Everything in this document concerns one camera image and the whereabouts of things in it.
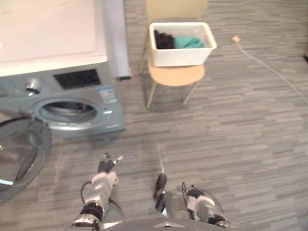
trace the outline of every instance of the chair backrest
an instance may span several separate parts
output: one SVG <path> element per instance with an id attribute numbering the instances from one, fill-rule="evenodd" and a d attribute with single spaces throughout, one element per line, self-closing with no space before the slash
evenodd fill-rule
<path id="1" fill-rule="evenodd" d="M 207 0 L 147 0 L 146 9 L 148 23 L 153 20 L 168 18 L 201 19 L 207 7 Z"/>

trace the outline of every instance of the display screen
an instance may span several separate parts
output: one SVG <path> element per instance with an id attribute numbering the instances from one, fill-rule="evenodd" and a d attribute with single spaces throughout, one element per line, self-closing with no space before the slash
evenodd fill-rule
<path id="1" fill-rule="evenodd" d="M 65 90 L 101 84 L 95 69 L 58 74 L 54 77 Z"/>

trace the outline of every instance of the clothes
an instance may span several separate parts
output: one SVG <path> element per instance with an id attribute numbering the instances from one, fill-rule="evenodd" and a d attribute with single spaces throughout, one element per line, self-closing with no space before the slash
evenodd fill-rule
<path id="1" fill-rule="evenodd" d="M 174 39 L 171 35 L 154 31 L 157 49 L 174 49 Z"/>
<path id="2" fill-rule="evenodd" d="M 181 48 L 204 48 L 204 43 L 193 36 L 178 36 L 174 38 L 174 46 L 176 49 Z"/>

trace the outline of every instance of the laundry basket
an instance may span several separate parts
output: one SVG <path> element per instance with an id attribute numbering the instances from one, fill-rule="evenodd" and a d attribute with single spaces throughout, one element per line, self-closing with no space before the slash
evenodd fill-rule
<path id="1" fill-rule="evenodd" d="M 205 48 L 157 49 L 154 31 L 177 36 L 196 36 Z M 201 65 L 217 47 L 207 23 L 152 23 L 150 24 L 151 56 L 154 66 Z"/>

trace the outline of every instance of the wood-grain vinyl floor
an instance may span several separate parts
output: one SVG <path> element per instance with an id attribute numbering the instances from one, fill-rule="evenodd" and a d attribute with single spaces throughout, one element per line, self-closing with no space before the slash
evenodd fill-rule
<path id="1" fill-rule="evenodd" d="M 104 152 L 116 166 L 115 198 L 127 219 L 157 217 L 153 185 L 162 155 L 167 189 L 185 181 L 211 191 L 242 230 L 308 229 L 307 105 L 274 73 L 230 45 L 239 34 L 247 51 L 283 74 L 308 98 L 306 0 L 210 1 L 204 21 L 218 48 L 188 105 L 188 87 L 158 86 L 145 108 L 151 79 L 137 74 L 146 31 L 144 0 L 126 0 L 131 81 L 118 83 L 126 130 L 117 139 L 55 138 L 39 176 L 0 206 L 1 231 L 62 231 L 82 207 L 79 189 Z"/>

